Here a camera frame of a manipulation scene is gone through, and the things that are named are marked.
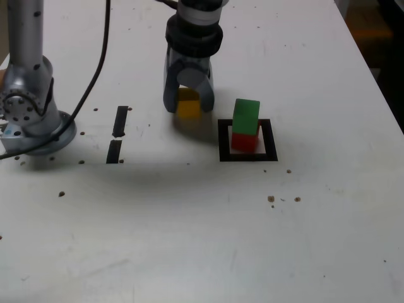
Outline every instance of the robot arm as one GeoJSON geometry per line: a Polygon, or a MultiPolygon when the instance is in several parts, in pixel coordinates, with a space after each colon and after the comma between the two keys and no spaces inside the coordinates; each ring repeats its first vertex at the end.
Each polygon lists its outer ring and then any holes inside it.
{"type": "Polygon", "coordinates": [[[215,94],[210,57],[222,44],[219,20],[227,2],[179,0],[177,3],[177,13],[168,20],[165,34],[168,49],[163,101],[168,112],[177,110],[180,85],[199,94],[202,111],[213,110],[215,94]]]}
{"type": "MultiPolygon", "coordinates": [[[[53,68],[42,55],[44,0],[8,0],[9,65],[0,93],[0,111],[9,121],[1,141],[8,153],[40,145],[56,134],[69,115],[53,96],[53,68]]],[[[31,155],[54,152],[75,136],[74,123],[57,141],[31,155]]]]}

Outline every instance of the white table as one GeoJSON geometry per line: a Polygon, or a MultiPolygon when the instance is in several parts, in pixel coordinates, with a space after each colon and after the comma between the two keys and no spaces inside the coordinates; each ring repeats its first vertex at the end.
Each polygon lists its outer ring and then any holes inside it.
{"type": "MultiPolygon", "coordinates": [[[[279,161],[256,163],[220,163],[217,145],[173,127],[162,81],[174,12],[112,7],[85,135],[54,161],[0,162],[0,302],[403,302],[404,137],[334,2],[223,11],[213,125],[236,98],[260,100],[279,161]],[[119,105],[133,108],[124,163],[107,165],[119,105]]],[[[46,1],[59,109],[90,81],[103,24],[103,1],[46,1]]]]}

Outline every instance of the black tape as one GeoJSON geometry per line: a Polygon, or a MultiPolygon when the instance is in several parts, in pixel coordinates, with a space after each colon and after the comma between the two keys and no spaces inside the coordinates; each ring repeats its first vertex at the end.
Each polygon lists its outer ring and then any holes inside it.
{"type": "Polygon", "coordinates": [[[121,138],[125,135],[125,123],[126,116],[128,115],[128,108],[128,106],[118,106],[115,117],[114,130],[112,133],[114,138],[121,138]]]}
{"type": "Polygon", "coordinates": [[[275,140],[273,139],[271,121],[260,119],[261,130],[264,137],[265,153],[253,154],[231,154],[229,143],[229,126],[233,125],[233,120],[218,120],[219,135],[219,157],[221,162],[273,162],[278,161],[276,154],[275,140]]]}
{"type": "Polygon", "coordinates": [[[112,140],[109,143],[107,164],[117,164],[121,153],[122,140],[112,140]]]}

